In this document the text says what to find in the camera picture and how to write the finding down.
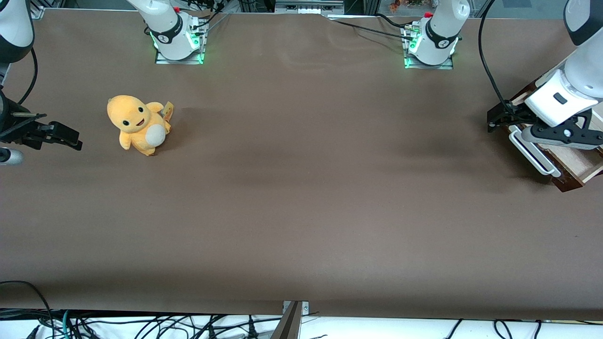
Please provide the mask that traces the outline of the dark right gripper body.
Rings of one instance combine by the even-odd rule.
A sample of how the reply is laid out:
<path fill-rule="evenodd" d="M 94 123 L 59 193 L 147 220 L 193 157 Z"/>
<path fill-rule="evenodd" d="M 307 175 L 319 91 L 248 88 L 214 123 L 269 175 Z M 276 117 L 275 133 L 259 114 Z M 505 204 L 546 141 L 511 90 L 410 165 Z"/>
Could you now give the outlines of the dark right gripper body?
<path fill-rule="evenodd" d="M 30 112 L 24 106 L 8 99 L 2 91 L 0 96 L 0 141 L 2 144 L 21 145 L 21 137 L 30 131 L 38 131 L 42 124 L 37 120 L 47 114 Z"/>

